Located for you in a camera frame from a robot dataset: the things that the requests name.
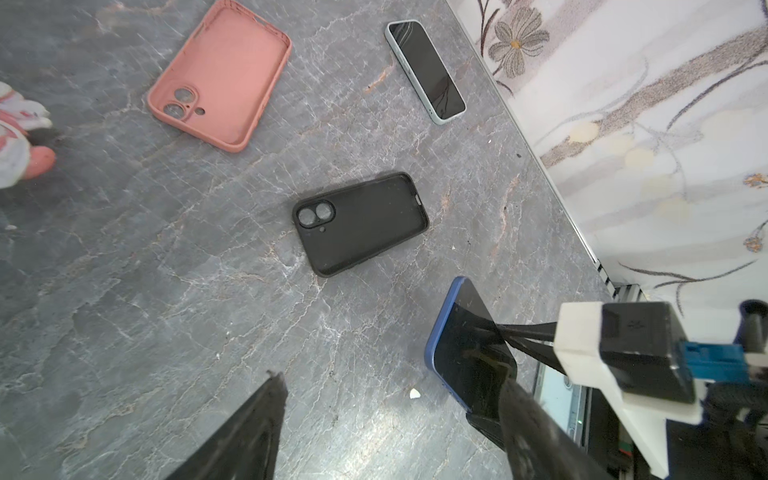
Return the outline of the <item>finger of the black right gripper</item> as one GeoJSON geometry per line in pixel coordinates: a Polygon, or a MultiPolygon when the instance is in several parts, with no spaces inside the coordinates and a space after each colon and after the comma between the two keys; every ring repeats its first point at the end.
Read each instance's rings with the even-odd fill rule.
{"type": "Polygon", "coordinates": [[[557,323],[549,322],[529,325],[498,324],[497,327],[508,343],[512,339],[553,343],[557,323]]]}
{"type": "Polygon", "coordinates": [[[505,341],[516,350],[525,353],[540,363],[558,371],[560,374],[566,375],[566,371],[551,345],[515,336],[506,336],[505,341]]]}

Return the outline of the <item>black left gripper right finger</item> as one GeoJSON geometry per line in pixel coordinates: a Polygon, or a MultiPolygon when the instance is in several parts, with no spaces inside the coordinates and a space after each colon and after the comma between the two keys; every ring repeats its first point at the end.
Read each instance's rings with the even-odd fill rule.
{"type": "Polygon", "coordinates": [[[498,403],[504,449],[515,479],[608,479],[512,377],[498,403]]]}

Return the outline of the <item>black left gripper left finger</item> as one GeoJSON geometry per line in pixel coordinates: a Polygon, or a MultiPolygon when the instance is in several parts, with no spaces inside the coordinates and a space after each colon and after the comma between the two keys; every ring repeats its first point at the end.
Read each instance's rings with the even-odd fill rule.
{"type": "Polygon", "coordinates": [[[284,375],[269,378],[167,478],[272,479],[288,396],[284,375]]]}

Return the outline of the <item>black smartphone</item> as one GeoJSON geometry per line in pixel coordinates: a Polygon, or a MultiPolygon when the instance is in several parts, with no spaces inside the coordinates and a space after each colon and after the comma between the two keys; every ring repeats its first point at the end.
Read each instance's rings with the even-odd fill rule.
{"type": "Polygon", "coordinates": [[[469,278],[452,281],[424,359],[466,413],[499,419],[500,392],[517,377],[517,362],[469,278]]]}

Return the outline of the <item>black phone case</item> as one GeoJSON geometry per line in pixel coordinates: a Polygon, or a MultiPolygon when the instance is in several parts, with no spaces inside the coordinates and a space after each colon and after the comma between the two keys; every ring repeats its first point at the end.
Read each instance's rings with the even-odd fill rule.
{"type": "Polygon", "coordinates": [[[302,199],[293,207],[292,220],[313,272],[323,278],[424,233],[430,224],[405,172],[302,199]]]}

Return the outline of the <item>light blue phone case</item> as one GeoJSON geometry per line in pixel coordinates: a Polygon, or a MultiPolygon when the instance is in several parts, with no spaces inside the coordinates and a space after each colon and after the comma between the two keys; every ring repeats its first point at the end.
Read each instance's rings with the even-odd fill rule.
{"type": "Polygon", "coordinates": [[[418,20],[388,23],[385,38],[436,125],[445,125],[466,111],[464,98],[418,20]]]}

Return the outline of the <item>pink white cupcake toy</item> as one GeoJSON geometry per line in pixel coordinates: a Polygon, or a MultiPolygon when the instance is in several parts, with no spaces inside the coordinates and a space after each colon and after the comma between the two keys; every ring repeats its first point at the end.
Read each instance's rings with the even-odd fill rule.
{"type": "Polygon", "coordinates": [[[39,102],[26,99],[1,83],[1,188],[10,188],[50,171],[56,161],[49,147],[34,146],[30,131],[52,127],[50,113],[39,102]]]}

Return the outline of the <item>pink phone case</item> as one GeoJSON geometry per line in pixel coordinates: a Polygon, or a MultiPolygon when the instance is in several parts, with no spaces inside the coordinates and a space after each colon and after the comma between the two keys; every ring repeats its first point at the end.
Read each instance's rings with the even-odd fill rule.
{"type": "Polygon", "coordinates": [[[290,57],[287,34],[236,1],[217,1],[159,76],[160,121],[223,151],[245,149],[290,57]]]}

